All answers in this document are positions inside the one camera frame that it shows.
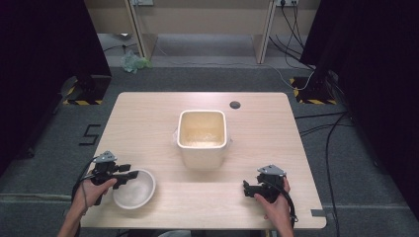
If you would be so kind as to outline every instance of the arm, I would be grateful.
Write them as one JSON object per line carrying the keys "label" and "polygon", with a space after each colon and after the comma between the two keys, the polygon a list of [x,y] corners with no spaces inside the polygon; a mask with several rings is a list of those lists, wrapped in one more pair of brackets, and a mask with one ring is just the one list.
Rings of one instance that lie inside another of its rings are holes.
{"label": "arm", "polygon": [[116,182],[117,179],[110,179],[100,186],[95,186],[90,180],[83,181],[74,196],[73,203],[57,236],[73,237],[77,232],[83,214],[96,202],[99,196],[104,195],[108,188],[112,187]]}
{"label": "arm", "polygon": [[[284,190],[290,191],[290,184],[284,178]],[[274,203],[269,203],[262,196],[256,194],[255,199],[261,203],[266,211],[265,219],[271,220],[282,237],[293,237],[293,227],[290,219],[290,206],[283,195],[279,195]]]}

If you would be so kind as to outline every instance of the white bowl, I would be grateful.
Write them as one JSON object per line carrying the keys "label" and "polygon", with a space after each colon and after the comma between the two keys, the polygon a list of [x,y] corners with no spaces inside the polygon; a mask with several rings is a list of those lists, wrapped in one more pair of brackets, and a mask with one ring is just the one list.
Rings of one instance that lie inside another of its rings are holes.
{"label": "white bowl", "polygon": [[156,181],[150,172],[142,169],[138,171],[138,176],[133,180],[128,180],[126,185],[121,185],[114,190],[114,202],[123,209],[139,208],[151,199],[156,188]]}

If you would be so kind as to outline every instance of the gray carpet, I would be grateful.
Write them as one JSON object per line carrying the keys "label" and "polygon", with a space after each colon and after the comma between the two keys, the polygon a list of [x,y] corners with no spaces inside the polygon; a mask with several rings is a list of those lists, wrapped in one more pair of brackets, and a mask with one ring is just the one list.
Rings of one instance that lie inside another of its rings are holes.
{"label": "gray carpet", "polygon": [[[308,76],[304,70],[281,70],[289,81]],[[14,160],[0,179],[0,236],[54,236],[69,206],[75,179],[94,155],[96,145],[83,137],[102,134],[112,107],[121,92],[284,92],[296,118],[346,111],[342,105],[300,104],[274,69],[152,68],[136,74],[112,68],[113,80],[100,106],[59,106],[34,147],[32,159]],[[63,86],[63,94],[73,79]],[[328,224],[322,230],[297,230],[296,236],[336,236],[332,201],[327,182],[325,147],[331,124],[338,116],[298,118],[301,139],[318,188]],[[338,210],[341,236],[419,236],[419,222],[397,187],[378,168],[349,118],[341,121],[329,143],[329,163]],[[116,236],[115,229],[82,229],[81,236]]]}

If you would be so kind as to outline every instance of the black curtain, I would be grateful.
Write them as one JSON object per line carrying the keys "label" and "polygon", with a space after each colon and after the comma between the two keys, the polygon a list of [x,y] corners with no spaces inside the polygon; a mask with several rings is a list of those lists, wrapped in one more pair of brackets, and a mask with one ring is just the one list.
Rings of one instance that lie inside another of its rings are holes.
{"label": "black curtain", "polygon": [[322,0],[300,61],[338,74],[366,144],[419,219],[416,9],[414,1]]}
{"label": "black curtain", "polygon": [[111,72],[83,0],[0,1],[0,52],[1,175],[65,80]]}

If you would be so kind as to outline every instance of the power outlet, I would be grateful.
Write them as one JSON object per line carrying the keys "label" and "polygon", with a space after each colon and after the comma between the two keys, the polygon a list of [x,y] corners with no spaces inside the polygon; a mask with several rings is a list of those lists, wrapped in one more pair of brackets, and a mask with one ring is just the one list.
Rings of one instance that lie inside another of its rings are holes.
{"label": "power outlet", "polygon": [[132,6],[153,6],[153,0],[130,0]]}
{"label": "power outlet", "polygon": [[[285,0],[284,7],[293,7],[298,5],[298,0]],[[277,0],[277,6],[281,7],[281,0]]]}

